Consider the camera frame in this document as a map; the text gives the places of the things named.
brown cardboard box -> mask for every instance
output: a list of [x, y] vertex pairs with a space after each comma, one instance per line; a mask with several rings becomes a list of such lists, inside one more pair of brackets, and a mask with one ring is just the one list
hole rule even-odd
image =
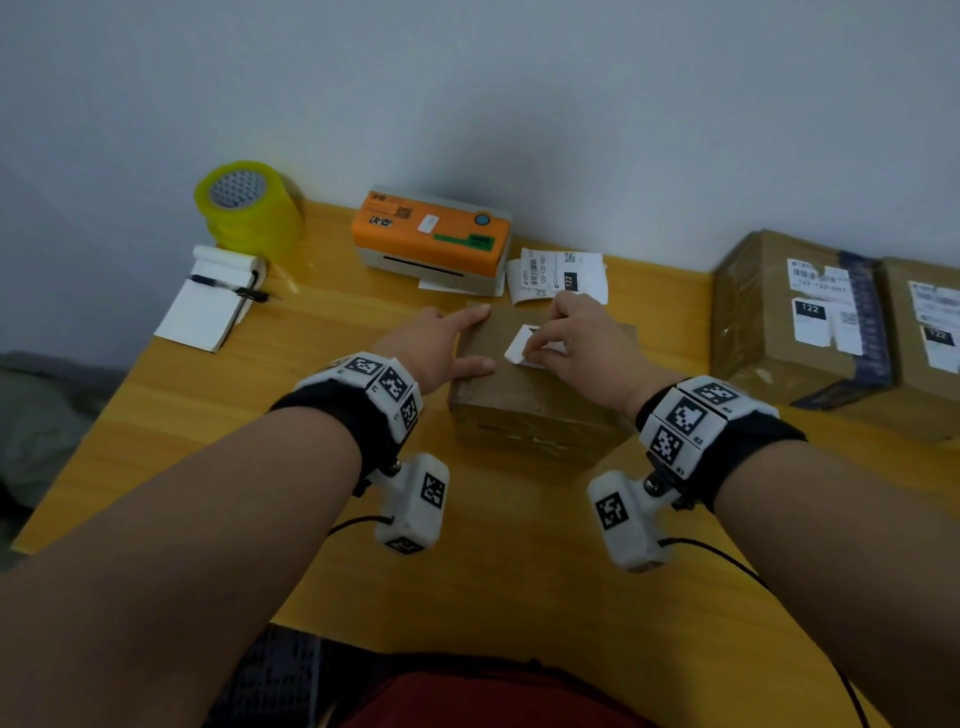
[[[545, 309], [494, 306], [487, 321], [460, 335], [458, 356], [489, 356], [496, 370], [450, 384], [456, 440], [590, 467], [636, 431], [633, 423], [585, 400], [553, 373], [503, 357], [520, 327], [545, 321]], [[636, 340], [635, 327], [621, 326]]]
[[[960, 270], [888, 257], [877, 266], [876, 279], [897, 384], [841, 413], [927, 442], [960, 435]], [[935, 297], [918, 312], [910, 281], [948, 291], [918, 289], [921, 296]]]
[[[833, 409], [890, 386], [873, 263], [779, 232], [747, 235], [714, 276], [710, 373], [761, 400], [804, 409]], [[844, 348], [852, 348], [853, 326], [862, 354], [838, 348], [841, 321]], [[798, 340], [797, 326], [811, 322], [827, 346]]]

forearm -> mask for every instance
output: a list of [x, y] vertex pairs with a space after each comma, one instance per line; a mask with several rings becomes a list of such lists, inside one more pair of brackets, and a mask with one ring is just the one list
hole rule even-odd
[[[16, 715], [9, 701], [23, 701], [22, 715], [37, 718], [44, 698], [31, 691], [46, 683], [68, 686], [48, 708], [64, 709], [73, 724], [137, 722], [154, 692], [165, 712], [155, 719], [202, 720], [316, 555], [359, 472], [359, 450], [342, 425], [319, 411], [284, 409], [79, 526], [0, 583], [8, 701], [0, 712]], [[23, 669], [24, 655], [44, 679]], [[123, 698], [90, 702], [91, 712], [78, 714], [84, 696], [103, 698], [104, 686]]]
[[806, 443], [755, 453], [716, 515], [800, 626], [895, 725], [954, 721], [960, 528]]

wristband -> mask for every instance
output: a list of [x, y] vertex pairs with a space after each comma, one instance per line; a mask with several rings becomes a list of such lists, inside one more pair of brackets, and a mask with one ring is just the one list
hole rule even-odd
[[359, 352], [301, 380], [271, 408], [312, 407], [338, 420], [360, 448], [362, 494], [374, 470], [389, 471], [423, 409], [420, 386], [396, 359]]
[[771, 404], [727, 382], [695, 376], [657, 392], [636, 415], [656, 477], [688, 500], [713, 502], [727, 477], [759, 449], [806, 440]]

black pen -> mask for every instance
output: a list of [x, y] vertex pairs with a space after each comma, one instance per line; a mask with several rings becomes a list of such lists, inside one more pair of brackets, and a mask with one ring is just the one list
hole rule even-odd
[[244, 288], [243, 286], [233, 285], [227, 283], [225, 280], [217, 280], [208, 278], [207, 276], [198, 276], [194, 274], [190, 276], [190, 280], [200, 285], [208, 285], [211, 288], [226, 288], [228, 291], [233, 291], [237, 296], [242, 299], [250, 299], [251, 301], [256, 301], [257, 303], [266, 303], [270, 300], [270, 294], [264, 293], [263, 291], [254, 291], [252, 288]]

hand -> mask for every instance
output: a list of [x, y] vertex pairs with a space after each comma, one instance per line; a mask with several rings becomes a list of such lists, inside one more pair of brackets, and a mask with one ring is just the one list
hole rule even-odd
[[371, 353], [399, 359], [420, 385], [420, 392], [428, 395], [451, 379], [488, 375], [493, 371], [495, 363], [485, 356], [453, 358], [457, 334], [488, 316], [489, 303], [462, 308], [449, 316], [429, 306], [417, 318], [376, 342]]
[[[588, 400], [622, 412], [631, 421], [640, 407], [684, 375], [644, 356], [603, 306], [587, 294], [561, 291], [550, 304], [551, 321], [541, 326], [523, 350]], [[563, 341], [566, 356], [542, 347]]]

